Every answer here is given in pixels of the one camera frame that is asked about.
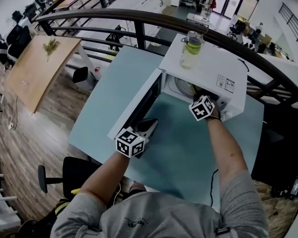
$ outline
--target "window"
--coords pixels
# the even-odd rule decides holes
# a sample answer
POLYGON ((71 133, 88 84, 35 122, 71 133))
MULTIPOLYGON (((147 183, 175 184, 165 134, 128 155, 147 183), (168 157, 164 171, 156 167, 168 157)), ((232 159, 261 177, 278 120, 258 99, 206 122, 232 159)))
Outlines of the window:
POLYGON ((256 5, 257 5, 257 0, 243 0, 237 14, 241 15, 246 19, 249 19, 256 5))

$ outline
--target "gray t-shirt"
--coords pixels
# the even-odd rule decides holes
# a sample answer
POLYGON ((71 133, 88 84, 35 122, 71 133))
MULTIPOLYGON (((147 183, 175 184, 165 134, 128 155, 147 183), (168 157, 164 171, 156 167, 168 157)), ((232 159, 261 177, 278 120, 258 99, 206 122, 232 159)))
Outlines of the gray t-shirt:
POLYGON ((159 192, 135 194, 105 211, 102 202, 81 193, 59 215, 51 238, 265 238, 267 230, 254 182, 242 171, 221 188, 221 213, 159 192))

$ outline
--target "water bottle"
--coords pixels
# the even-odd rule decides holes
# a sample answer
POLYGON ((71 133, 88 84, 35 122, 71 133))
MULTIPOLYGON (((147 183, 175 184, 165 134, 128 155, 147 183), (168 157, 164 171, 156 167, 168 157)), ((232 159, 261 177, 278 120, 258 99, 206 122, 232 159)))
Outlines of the water bottle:
POLYGON ((180 64, 184 69, 191 69, 197 61, 204 40, 197 32, 190 31, 187 36, 182 39, 182 42, 184 43, 180 64))

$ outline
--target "forearm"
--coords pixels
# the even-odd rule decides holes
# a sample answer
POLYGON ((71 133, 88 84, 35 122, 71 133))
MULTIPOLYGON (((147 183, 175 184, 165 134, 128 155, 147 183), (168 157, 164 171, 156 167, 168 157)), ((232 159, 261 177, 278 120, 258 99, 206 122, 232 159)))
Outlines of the forearm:
POLYGON ((238 171, 247 170, 247 166, 241 148, 222 122, 208 119, 207 125, 222 186, 238 171))
POLYGON ((128 164, 128 157, 115 152, 87 179, 79 192, 96 196, 106 205, 123 178, 128 164))

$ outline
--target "wooden floor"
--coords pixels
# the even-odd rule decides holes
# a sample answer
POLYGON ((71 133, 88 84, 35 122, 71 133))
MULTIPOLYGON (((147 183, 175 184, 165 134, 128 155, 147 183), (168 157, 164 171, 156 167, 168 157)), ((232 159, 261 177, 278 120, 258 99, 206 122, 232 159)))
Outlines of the wooden floor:
MULTIPOLYGON (((66 156, 87 159, 87 156, 67 142, 71 128, 56 125, 46 116, 30 113, 17 101, 13 122, 15 130, 8 130, 7 111, 12 115, 16 95, 11 92, 6 79, 9 75, 0 65, 0 91, 4 94, 2 107, 9 106, 0 116, 0 169, 4 174, 5 196, 17 196, 12 205, 23 220, 41 219, 63 197, 62 185, 49 185, 49 193, 41 191, 37 178, 38 165, 46 167, 47 177, 62 177, 62 163, 66 156)), ((88 92, 78 91, 62 73, 44 99, 43 108, 75 121, 89 97, 88 92)))

